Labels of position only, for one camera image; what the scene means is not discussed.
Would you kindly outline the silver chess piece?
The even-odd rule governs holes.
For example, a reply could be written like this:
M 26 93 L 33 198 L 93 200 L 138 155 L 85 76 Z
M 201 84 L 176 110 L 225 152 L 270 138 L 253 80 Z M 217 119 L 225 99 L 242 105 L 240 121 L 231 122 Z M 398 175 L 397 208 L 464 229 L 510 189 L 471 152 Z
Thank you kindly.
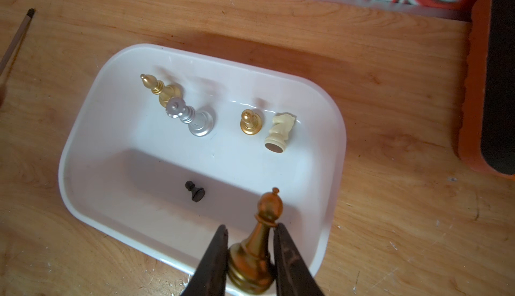
M 195 110 L 187 105 L 180 97 L 171 98 L 165 106 L 165 111 L 173 119 L 179 119 L 187 124 L 192 135 L 202 137 L 208 135 L 214 128 L 214 118 L 205 110 Z

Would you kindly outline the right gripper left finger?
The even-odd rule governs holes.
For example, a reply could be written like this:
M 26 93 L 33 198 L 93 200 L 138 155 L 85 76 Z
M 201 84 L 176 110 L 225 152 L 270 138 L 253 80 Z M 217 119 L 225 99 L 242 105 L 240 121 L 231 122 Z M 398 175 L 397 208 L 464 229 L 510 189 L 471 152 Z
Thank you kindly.
M 228 260 L 228 231 L 220 225 L 214 234 L 193 278 L 181 296 L 225 295 Z

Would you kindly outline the cream knight chess piece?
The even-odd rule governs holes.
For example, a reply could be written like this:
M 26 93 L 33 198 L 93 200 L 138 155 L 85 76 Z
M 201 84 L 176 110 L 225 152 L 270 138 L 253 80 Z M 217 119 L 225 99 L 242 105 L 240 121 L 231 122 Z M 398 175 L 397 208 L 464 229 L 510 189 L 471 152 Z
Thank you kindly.
M 269 135 L 265 138 L 265 147 L 274 153 L 283 153 L 295 121 L 296 118 L 288 113 L 276 115 L 272 119 Z

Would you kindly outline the gold bishop chess piece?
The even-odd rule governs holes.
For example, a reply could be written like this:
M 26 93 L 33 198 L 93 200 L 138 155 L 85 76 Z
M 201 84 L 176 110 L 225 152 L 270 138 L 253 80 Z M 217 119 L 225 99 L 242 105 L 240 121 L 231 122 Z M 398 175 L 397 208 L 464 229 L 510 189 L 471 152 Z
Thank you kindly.
M 166 108 L 171 98 L 182 98 L 182 91 L 176 85 L 165 85 L 163 81 L 150 74 L 141 74 L 140 78 L 143 85 L 158 96 L 159 103 L 164 108 Z

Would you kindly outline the gold and black pawn pair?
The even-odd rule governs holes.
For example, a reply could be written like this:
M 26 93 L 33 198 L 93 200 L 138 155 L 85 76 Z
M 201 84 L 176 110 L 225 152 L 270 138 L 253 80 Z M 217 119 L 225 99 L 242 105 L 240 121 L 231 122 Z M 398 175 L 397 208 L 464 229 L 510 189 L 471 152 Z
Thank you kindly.
M 263 294 L 276 277 L 276 269 L 268 250 L 269 234 L 277 226 L 283 212 L 280 190 L 275 187 L 261 196 L 257 203 L 257 224 L 241 242 L 231 245 L 228 256 L 228 277 L 245 293 Z

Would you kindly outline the gold pawn chess piece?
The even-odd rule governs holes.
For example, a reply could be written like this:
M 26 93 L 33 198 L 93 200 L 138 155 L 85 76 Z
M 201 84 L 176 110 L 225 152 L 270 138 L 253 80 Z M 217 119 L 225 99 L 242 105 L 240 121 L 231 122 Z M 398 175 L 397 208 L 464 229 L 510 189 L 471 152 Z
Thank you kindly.
M 262 129 L 262 119 L 258 113 L 246 109 L 241 114 L 241 130 L 247 135 L 257 135 Z

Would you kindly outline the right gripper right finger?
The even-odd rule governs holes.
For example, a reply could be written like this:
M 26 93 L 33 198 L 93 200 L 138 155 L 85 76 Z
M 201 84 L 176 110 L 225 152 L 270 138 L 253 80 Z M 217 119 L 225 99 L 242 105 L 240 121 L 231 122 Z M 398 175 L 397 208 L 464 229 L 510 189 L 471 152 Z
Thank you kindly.
M 300 255 L 286 226 L 274 229 L 274 263 L 278 296 L 324 296 Z

